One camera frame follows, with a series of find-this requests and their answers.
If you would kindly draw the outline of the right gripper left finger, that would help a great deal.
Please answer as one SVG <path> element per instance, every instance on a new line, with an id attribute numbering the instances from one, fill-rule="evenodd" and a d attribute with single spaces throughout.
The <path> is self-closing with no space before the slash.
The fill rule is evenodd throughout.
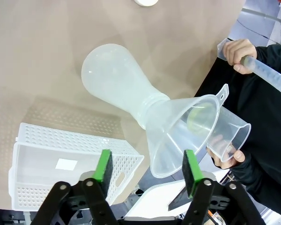
<path id="1" fill-rule="evenodd" d="M 67 225 L 73 215 L 89 209 L 93 224 L 117 225 L 106 201 L 113 171 L 111 150 L 102 150 L 94 174 L 74 186 L 65 181 L 53 185 L 36 214 L 37 225 Z"/>

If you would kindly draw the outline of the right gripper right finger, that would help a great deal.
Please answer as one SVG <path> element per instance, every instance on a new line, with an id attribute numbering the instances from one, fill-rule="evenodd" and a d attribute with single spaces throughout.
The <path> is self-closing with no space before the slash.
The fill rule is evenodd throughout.
<path id="1" fill-rule="evenodd" d="M 187 194 L 192 202 L 183 225 L 202 225 L 208 211 L 217 212 L 227 225 L 261 225 L 262 217 L 243 186 L 236 181 L 222 185 L 205 178 L 192 150 L 185 150 L 182 162 Z"/>

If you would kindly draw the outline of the person's left hand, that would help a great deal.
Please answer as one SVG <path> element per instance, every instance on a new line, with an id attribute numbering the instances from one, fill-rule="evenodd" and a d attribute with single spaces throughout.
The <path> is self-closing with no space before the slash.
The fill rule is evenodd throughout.
<path id="1" fill-rule="evenodd" d="M 218 145 L 221 148 L 222 146 L 225 146 L 225 143 L 226 141 L 222 140 L 222 135 L 215 136 L 211 141 L 212 146 Z M 206 151 L 212 158 L 214 165 L 223 170 L 230 169 L 245 161 L 244 153 L 241 150 L 236 150 L 236 148 L 231 143 L 228 146 L 228 153 L 233 153 L 233 157 L 225 162 L 221 161 L 220 158 L 217 157 L 208 147 L 206 147 Z"/>

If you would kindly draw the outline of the person's right hand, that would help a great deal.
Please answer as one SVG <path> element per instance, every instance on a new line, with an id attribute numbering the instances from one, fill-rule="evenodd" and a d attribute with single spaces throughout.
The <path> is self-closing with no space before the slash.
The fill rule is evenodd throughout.
<path id="1" fill-rule="evenodd" d="M 233 67 L 235 71 L 242 75 L 251 74 L 248 68 L 241 64 L 241 59 L 244 56 L 251 56 L 257 58 L 256 47 L 248 39 L 239 39 L 230 41 L 224 44 L 222 49 L 228 64 Z"/>

